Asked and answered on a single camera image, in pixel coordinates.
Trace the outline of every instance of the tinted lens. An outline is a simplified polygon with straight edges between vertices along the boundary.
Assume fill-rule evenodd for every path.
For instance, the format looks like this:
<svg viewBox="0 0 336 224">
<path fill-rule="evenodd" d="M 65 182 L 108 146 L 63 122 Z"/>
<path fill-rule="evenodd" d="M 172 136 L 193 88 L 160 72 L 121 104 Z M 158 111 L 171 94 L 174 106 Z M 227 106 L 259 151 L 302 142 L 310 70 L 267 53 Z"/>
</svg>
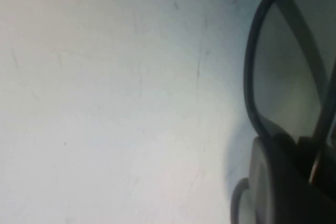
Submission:
<svg viewBox="0 0 336 224">
<path fill-rule="evenodd" d="M 254 98 L 271 135 L 311 136 L 336 57 L 336 0 L 276 0 L 262 25 Z"/>
</svg>

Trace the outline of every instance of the white surface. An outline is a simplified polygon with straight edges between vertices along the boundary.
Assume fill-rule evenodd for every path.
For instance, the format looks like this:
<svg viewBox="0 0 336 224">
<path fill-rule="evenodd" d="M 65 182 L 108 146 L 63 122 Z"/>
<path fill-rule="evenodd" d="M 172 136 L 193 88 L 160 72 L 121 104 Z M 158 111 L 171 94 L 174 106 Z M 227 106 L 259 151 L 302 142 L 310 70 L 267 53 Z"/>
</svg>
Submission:
<svg viewBox="0 0 336 224">
<path fill-rule="evenodd" d="M 260 0 L 0 0 L 0 223 L 228 223 Z"/>
</svg>

